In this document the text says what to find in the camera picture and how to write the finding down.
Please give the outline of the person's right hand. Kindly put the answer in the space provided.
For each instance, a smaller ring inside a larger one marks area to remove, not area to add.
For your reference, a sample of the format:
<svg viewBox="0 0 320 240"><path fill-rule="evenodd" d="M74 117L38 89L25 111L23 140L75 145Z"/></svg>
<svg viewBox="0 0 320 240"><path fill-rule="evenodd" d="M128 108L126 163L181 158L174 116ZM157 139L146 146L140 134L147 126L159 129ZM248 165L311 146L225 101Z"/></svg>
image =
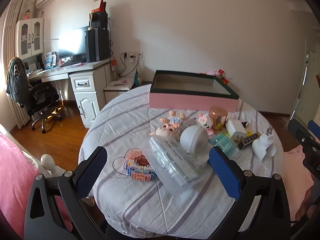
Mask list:
<svg viewBox="0 0 320 240"><path fill-rule="evenodd" d="M300 208L296 212L295 219L296 221L300 221L302 217L307 216L308 219L310 219L313 214L315 213L317 206L312 205L308 206L308 201L311 198L311 193L312 193L313 186L311 186L305 193L304 199L300 205Z"/></svg>

